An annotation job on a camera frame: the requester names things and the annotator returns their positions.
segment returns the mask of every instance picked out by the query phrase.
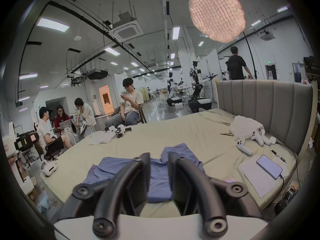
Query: white game controller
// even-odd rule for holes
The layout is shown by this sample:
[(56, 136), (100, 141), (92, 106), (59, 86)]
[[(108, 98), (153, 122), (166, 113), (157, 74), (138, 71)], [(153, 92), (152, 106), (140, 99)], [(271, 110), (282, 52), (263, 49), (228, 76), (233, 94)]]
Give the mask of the white game controller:
[(245, 145), (245, 138), (239, 138), (236, 140), (237, 148), (240, 149), (242, 152), (246, 153), (249, 156), (252, 156), (254, 153)]
[(263, 146), (263, 139), (259, 133), (259, 130), (255, 130), (251, 136), (252, 140), (256, 140), (260, 146)]
[(268, 139), (266, 137), (266, 131), (264, 129), (261, 130), (260, 136), (261, 136), (263, 142), (265, 144), (267, 144), (268, 146), (270, 146), (271, 144), (274, 145), (276, 143), (276, 141), (277, 141), (277, 139), (275, 137), (273, 137), (273, 136), (271, 136), (270, 139)]

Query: gray headboard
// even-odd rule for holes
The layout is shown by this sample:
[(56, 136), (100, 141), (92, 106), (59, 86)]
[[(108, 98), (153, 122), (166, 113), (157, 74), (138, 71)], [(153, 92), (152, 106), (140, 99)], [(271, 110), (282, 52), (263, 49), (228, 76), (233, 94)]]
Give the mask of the gray headboard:
[(312, 86), (277, 80), (231, 80), (216, 81), (216, 91), (220, 109), (262, 123), (266, 132), (300, 153), (316, 110)]

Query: white box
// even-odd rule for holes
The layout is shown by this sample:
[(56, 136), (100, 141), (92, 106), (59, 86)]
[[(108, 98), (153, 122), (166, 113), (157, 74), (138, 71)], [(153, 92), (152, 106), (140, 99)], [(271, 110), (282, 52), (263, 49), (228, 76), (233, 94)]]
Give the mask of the white box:
[(175, 103), (174, 106), (176, 107), (176, 109), (181, 109), (181, 108), (183, 108), (182, 102), (180, 102), (180, 103)]

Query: smartphone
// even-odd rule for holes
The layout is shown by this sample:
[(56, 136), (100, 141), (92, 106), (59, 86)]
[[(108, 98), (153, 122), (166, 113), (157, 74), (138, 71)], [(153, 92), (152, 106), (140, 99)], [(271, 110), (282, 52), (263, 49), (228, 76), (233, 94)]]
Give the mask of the smartphone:
[(268, 174), (271, 175), (275, 180), (282, 173), (282, 168), (278, 166), (274, 161), (272, 161), (269, 157), (263, 154), (258, 160), (257, 164), (262, 167)]

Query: woman in red shirt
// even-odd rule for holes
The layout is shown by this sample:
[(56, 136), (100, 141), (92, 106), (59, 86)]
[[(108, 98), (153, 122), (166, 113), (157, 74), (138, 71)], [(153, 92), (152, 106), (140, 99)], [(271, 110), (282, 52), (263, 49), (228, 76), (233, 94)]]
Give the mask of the woman in red shirt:
[(57, 116), (54, 118), (54, 127), (57, 129), (60, 135), (65, 135), (68, 138), (70, 144), (74, 146), (76, 144), (76, 140), (72, 134), (72, 128), (67, 127), (61, 130), (59, 125), (61, 122), (69, 120), (70, 119), (69, 116), (64, 112), (63, 106), (61, 105), (57, 106), (56, 111), (57, 111)]

